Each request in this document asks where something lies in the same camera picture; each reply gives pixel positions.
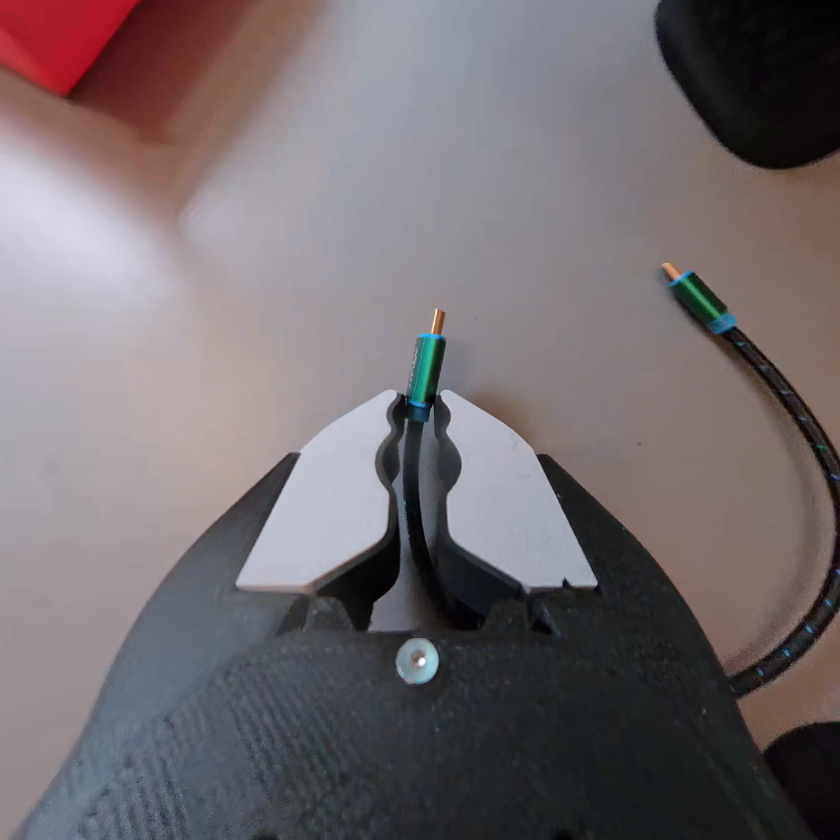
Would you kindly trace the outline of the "black chair seat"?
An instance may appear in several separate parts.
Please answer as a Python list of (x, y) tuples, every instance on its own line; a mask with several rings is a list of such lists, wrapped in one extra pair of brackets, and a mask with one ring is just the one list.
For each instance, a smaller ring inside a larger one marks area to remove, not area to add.
[(774, 740), (763, 756), (812, 833), (838, 839), (838, 721), (792, 729)]

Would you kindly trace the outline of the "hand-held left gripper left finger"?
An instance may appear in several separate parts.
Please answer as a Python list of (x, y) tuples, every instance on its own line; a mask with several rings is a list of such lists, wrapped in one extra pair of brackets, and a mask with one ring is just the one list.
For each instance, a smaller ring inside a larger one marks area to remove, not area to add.
[(398, 533), (401, 401), (383, 391), (302, 448), (238, 574), (240, 591), (318, 594), (387, 549)]

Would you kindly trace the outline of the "red storage bin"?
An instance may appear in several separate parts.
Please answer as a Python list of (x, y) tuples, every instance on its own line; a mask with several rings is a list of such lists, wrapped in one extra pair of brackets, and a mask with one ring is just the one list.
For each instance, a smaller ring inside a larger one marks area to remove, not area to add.
[(1, 65), (65, 97), (136, 1), (2, 1)]

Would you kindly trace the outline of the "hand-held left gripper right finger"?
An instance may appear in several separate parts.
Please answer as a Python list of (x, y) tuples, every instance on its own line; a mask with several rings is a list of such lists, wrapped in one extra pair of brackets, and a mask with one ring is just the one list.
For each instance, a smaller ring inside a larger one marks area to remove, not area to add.
[(593, 591), (595, 573), (532, 446), (454, 391), (435, 406), (443, 536), (524, 594)]

